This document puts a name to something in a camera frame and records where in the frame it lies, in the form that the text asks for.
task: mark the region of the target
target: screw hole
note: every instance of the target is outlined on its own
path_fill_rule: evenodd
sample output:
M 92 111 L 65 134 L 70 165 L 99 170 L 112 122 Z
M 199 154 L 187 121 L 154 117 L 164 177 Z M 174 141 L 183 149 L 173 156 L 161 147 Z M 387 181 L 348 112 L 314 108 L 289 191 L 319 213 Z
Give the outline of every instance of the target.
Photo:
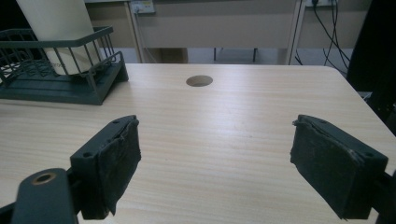
M 54 179 L 55 176 L 56 176 L 55 173 L 46 173 L 46 174 L 40 175 L 33 180 L 32 184 L 33 185 L 46 184 L 46 183 L 50 182 L 52 179 Z
M 91 157 L 92 154 L 91 154 L 91 152 L 84 152 L 84 154 L 82 154 L 82 156 L 83 156 L 84 158 L 88 158 L 88 157 Z

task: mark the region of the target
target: dark green rack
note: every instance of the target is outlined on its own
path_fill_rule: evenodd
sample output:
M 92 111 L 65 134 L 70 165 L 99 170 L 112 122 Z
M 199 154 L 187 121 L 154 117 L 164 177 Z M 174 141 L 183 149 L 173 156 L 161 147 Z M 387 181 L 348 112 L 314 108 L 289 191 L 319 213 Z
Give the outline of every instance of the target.
M 0 32 L 0 98 L 101 105 L 111 86 L 127 81 L 128 74 L 122 53 L 114 52 L 112 47 L 109 36 L 112 27 L 95 27 L 94 31 L 81 39 L 65 41 L 37 41 L 31 29 Z M 93 43 L 97 54 L 106 58 L 92 63 L 89 71 L 76 75 L 56 74 L 43 50 L 72 51 L 89 43 Z

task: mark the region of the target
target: wooden table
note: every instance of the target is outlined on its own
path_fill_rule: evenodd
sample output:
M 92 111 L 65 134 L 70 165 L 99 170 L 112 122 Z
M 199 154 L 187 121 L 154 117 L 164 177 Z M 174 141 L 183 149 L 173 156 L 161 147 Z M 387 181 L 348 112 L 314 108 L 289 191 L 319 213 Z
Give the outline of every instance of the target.
M 111 120 L 136 114 L 142 161 L 115 217 L 93 223 L 345 223 L 290 163 L 306 114 L 389 157 L 396 138 L 335 70 L 127 64 L 101 106 L 0 100 L 0 206 L 35 172 L 61 167 Z M 213 83 L 191 87 L 188 77 Z M 348 223 L 375 223 L 350 220 Z

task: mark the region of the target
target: electrical outlet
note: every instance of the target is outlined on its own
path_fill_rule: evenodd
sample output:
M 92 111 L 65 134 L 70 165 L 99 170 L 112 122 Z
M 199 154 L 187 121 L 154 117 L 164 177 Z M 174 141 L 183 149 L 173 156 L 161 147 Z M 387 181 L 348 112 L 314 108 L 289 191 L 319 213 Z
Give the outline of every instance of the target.
M 312 4 L 313 0 L 306 0 L 305 6 L 306 7 L 313 7 Z M 317 7 L 331 7 L 335 6 L 335 3 L 338 3 L 338 0 L 318 0 Z
M 131 1 L 132 10 L 134 13 L 154 13 L 154 4 L 152 0 L 145 1 Z

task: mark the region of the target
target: white cylinder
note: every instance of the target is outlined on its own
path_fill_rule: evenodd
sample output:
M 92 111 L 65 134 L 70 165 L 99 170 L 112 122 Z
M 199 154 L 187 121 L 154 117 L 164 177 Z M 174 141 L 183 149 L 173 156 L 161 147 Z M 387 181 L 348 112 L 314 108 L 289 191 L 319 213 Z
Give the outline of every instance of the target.
M 93 34 L 91 20 L 83 0 L 17 0 L 17 2 L 39 41 L 76 40 Z M 99 63 L 100 56 L 98 57 L 93 43 L 86 46 L 92 63 Z M 69 75 L 78 74 L 78 67 L 81 72 L 91 68 L 84 46 L 72 48 L 78 67 L 68 48 L 58 50 Z M 55 72 L 66 75 L 55 50 L 44 49 L 44 51 Z

